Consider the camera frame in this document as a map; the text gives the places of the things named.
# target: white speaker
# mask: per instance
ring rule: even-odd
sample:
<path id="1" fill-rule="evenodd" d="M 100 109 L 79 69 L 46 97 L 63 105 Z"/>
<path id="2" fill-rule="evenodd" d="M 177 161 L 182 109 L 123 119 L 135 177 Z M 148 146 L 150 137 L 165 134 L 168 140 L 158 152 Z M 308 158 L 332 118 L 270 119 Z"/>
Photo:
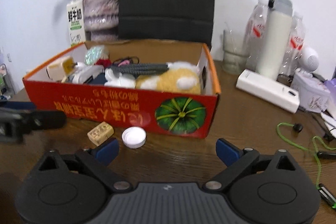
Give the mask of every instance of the white speaker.
<path id="1" fill-rule="evenodd" d="M 308 46 L 302 47 L 298 62 L 300 67 L 308 72 L 317 70 L 320 64 L 317 52 Z"/>

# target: red label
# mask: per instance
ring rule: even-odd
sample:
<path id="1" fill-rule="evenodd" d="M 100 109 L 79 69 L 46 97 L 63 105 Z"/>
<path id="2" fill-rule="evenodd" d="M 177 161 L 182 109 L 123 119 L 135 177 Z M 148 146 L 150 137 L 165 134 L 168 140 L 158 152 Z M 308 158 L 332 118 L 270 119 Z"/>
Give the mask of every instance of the red label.
<path id="1" fill-rule="evenodd" d="M 290 45 L 292 46 L 292 48 L 297 48 L 298 50 L 300 50 L 303 45 L 303 38 L 291 37 Z"/>
<path id="2" fill-rule="evenodd" d="M 260 37 L 262 37 L 263 34 L 264 34 L 264 29 L 265 29 L 265 26 L 262 25 L 262 24 L 254 25 L 254 26 L 253 26 L 253 29 L 252 29 L 252 30 L 253 30 L 253 34 L 254 34 L 256 37 L 260 38 Z"/>

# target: plastic packaging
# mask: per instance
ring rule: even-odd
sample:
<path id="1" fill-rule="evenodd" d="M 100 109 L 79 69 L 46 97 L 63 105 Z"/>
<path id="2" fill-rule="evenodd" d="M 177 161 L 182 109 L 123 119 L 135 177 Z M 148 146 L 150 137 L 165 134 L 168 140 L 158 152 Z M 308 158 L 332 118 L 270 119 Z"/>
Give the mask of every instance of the plastic packaging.
<path id="1" fill-rule="evenodd" d="M 306 32 L 302 18 L 303 16 L 299 13 L 294 13 L 288 44 L 279 74 L 287 76 L 294 75 L 295 69 L 298 67 L 298 58 Z"/>
<path id="2" fill-rule="evenodd" d="M 91 31 L 92 41 L 116 41 L 118 40 L 118 28 Z"/>
<path id="3" fill-rule="evenodd" d="M 99 59 L 109 59 L 109 51 L 104 45 L 93 46 L 85 54 L 85 64 L 94 65 Z"/>
<path id="4" fill-rule="evenodd" d="M 258 4 L 247 22 L 244 43 L 248 46 L 249 57 L 246 61 L 246 68 L 255 71 L 258 56 L 263 46 L 264 30 L 267 18 L 267 1 L 258 0 Z"/>
<path id="5" fill-rule="evenodd" d="M 330 99 L 336 104 L 336 78 L 325 81 L 324 85 L 330 91 Z"/>
<path id="6" fill-rule="evenodd" d="M 326 110 L 330 90 L 311 73 L 296 69 L 291 88 L 299 92 L 300 106 L 307 111 L 320 113 Z"/>
<path id="7" fill-rule="evenodd" d="M 84 7 L 87 31 L 111 29 L 119 24 L 118 0 L 84 0 Z"/>

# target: milk carton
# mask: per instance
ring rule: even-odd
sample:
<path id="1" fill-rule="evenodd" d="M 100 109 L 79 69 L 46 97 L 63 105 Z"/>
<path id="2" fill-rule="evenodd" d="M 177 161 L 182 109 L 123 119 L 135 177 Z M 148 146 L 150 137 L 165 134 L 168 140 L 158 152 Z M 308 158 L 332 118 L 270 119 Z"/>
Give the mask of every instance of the milk carton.
<path id="1" fill-rule="evenodd" d="M 83 0 L 72 0 L 67 5 L 67 12 L 70 43 L 73 46 L 86 40 Z"/>

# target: white power bank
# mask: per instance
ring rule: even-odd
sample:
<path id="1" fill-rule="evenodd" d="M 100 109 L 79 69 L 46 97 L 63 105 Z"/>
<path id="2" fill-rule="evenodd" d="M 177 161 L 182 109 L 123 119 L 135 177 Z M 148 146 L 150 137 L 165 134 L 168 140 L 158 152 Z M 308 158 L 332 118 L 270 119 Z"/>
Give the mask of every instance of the white power bank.
<path id="1" fill-rule="evenodd" d="M 300 105 L 296 90 L 247 69 L 238 77 L 236 87 L 292 113 Z"/>
<path id="2" fill-rule="evenodd" d="M 70 77 L 69 80 L 74 84 L 86 84 L 90 80 L 95 79 L 104 71 L 101 65 L 92 65 L 78 68 Z"/>

